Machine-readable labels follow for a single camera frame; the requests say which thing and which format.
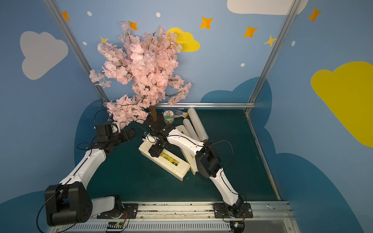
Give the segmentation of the plastic wrap roll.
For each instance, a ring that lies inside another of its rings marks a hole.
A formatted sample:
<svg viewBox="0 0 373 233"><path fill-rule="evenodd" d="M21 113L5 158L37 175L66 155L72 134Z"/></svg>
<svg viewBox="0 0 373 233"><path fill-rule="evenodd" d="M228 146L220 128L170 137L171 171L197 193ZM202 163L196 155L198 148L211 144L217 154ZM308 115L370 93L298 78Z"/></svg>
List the plastic wrap roll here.
<svg viewBox="0 0 373 233"><path fill-rule="evenodd" d="M189 119L187 119L187 118L183 119L183 125L184 125L185 129L187 130L189 136L192 139L194 139L196 141L200 141L200 139L199 139L196 131L194 130L194 128L193 128L193 126L192 126L192 124L191 124L191 122L190 122Z"/></svg>
<svg viewBox="0 0 373 233"><path fill-rule="evenodd" d="M207 142L209 137L208 137L208 134L196 112L196 110L191 107L187 110L187 113L189 115L189 118L191 120L191 123L194 127L194 130L199 138L200 141L202 142Z"/></svg>

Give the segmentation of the dispenser lid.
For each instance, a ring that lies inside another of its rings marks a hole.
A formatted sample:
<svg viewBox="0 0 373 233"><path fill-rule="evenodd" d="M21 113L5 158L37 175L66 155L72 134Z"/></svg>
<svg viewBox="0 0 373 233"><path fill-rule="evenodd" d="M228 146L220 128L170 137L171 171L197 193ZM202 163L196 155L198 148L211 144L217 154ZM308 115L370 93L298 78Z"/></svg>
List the dispenser lid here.
<svg viewBox="0 0 373 233"><path fill-rule="evenodd" d="M147 139L143 139L143 143L139 147L142 155L159 165L165 171L180 181L183 181L187 172L190 170L190 165L183 159L179 158L170 151L164 149L158 157L152 157L150 149L153 144Z"/></svg>

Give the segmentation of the aluminium rail base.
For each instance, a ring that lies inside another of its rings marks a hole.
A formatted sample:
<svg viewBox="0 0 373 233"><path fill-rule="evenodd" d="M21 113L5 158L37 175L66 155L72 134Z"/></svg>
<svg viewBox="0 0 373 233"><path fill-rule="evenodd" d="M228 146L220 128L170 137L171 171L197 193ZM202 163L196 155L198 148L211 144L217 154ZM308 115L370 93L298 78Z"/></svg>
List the aluminium rail base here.
<svg viewBox="0 0 373 233"><path fill-rule="evenodd" d="M243 233L298 233L288 202L248 202L253 218L215 218L214 202L137 202L135 219L97 219L50 227L49 233L106 233L108 222L122 221L120 233L229 233L230 222L243 222Z"/></svg>

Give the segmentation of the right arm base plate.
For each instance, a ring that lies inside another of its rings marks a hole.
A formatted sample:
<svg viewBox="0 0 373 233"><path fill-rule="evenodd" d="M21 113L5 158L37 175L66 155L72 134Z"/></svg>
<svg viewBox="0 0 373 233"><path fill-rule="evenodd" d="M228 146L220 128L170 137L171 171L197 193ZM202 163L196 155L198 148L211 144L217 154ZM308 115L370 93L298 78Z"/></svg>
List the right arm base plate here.
<svg viewBox="0 0 373 233"><path fill-rule="evenodd" d="M253 218L253 211L249 203L244 203L235 208L225 203L212 204L215 218Z"/></svg>

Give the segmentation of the pink cherry blossom tree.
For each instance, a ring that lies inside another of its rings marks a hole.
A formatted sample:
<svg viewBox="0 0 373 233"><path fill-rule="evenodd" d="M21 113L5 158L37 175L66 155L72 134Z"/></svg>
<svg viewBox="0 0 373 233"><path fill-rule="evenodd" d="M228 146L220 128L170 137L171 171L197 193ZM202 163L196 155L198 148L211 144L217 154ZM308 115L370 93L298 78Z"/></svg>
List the pink cherry blossom tree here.
<svg viewBox="0 0 373 233"><path fill-rule="evenodd" d="M133 35L130 21L119 24L123 46L98 44L98 52L106 61L101 71L91 70L89 77L102 88L110 87L112 80L132 84L132 97L124 95L106 105L113 120L123 129L133 121L143 123L149 115L147 109L160 101L168 100L169 105L174 105L184 100L192 84L174 73L178 67L177 55L182 51L175 32L165 32L159 27L156 32L139 37Z"/></svg>

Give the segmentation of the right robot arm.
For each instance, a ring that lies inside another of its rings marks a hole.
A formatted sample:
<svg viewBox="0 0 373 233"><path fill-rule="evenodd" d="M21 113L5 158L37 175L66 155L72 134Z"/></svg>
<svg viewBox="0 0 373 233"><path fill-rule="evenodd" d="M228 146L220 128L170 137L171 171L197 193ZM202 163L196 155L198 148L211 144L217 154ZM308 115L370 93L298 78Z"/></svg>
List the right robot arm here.
<svg viewBox="0 0 373 233"><path fill-rule="evenodd" d="M194 140L172 125L163 127L155 122L149 126L149 130L155 139L149 150L152 157L159 157L168 145L186 150L195 157L199 173L209 178L220 192L227 214L231 217L244 215L244 198L229 182L212 143Z"/></svg>

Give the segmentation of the small circuit board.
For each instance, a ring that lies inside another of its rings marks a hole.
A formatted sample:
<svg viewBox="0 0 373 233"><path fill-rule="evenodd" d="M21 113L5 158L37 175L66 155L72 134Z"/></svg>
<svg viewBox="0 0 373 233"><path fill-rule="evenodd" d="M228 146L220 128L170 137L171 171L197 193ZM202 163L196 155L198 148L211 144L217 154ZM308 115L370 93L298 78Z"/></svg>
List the small circuit board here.
<svg viewBox="0 0 373 233"><path fill-rule="evenodd" d="M243 233L245 230L245 224L243 222L230 222L230 233Z"/></svg>
<svg viewBox="0 0 373 233"><path fill-rule="evenodd" d="M114 222L107 223L105 232L106 233L120 233L123 229L124 229L124 222L114 221Z"/></svg>

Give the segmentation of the small plastic bottle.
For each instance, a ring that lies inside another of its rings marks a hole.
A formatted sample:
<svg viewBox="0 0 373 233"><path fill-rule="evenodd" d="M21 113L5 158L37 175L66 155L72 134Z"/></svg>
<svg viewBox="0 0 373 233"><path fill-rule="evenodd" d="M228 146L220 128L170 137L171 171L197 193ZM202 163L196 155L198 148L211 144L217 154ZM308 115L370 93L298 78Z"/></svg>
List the small plastic bottle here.
<svg viewBox="0 0 373 233"><path fill-rule="evenodd" d="M173 114L175 118L187 118L188 117L188 112L183 112L182 110L179 109L174 109Z"/></svg>

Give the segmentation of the green printed cup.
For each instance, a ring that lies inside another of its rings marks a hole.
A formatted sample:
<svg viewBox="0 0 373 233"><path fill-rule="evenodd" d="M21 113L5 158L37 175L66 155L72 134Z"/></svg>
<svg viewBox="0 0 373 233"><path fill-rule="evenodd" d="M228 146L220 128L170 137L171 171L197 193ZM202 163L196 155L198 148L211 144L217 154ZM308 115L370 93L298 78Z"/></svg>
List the green printed cup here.
<svg viewBox="0 0 373 233"><path fill-rule="evenodd" d="M164 111L163 118L166 124L172 125L174 123L174 112L172 110Z"/></svg>

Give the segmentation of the left small circuit board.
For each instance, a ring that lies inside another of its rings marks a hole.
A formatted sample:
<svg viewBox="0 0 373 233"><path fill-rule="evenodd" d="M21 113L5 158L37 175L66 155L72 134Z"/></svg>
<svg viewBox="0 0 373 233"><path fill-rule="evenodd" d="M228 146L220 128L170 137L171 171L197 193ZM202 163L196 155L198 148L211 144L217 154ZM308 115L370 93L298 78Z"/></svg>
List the left small circuit board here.
<svg viewBox="0 0 373 233"><path fill-rule="evenodd" d="M124 229L124 222L114 221L114 222L107 223L105 232L106 233L120 233L123 229Z"/></svg>

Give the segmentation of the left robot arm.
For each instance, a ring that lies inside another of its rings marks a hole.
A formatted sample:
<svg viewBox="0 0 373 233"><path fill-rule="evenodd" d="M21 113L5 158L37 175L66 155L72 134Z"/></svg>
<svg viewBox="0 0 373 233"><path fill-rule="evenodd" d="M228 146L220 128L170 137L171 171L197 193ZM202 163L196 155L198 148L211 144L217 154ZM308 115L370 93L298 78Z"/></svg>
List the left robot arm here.
<svg viewBox="0 0 373 233"><path fill-rule="evenodd" d="M87 187L115 147L134 139L136 131L121 129L117 122L97 125L95 130L97 135L78 165L60 183L50 185L44 192L42 209L50 227L85 223L94 216L119 219L126 214L118 195L92 199Z"/></svg>

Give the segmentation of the right small circuit board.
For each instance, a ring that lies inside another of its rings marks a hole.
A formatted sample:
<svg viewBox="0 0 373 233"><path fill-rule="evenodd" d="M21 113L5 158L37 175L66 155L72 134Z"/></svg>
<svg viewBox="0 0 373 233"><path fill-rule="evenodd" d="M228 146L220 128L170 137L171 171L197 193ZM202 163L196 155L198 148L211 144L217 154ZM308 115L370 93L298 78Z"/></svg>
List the right small circuit board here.
<svg viewBox="0 0 373 233"><path fill-rule="evenodd" d="M245 230L245 224L243 222L230 222L230 233L243 233Z"/></svg>

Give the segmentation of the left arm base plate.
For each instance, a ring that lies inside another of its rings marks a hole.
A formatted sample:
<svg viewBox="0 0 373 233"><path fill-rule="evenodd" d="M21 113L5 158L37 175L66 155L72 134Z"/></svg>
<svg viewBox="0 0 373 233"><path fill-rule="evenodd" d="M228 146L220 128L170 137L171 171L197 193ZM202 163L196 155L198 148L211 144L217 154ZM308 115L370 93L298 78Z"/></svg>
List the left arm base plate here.
<svg viewBox="0 0 373 233"><path fill-rule="evenodd" d="M135 219L139 205L136 203L122 203L113 210L97 215L97 219Z"/></svg>

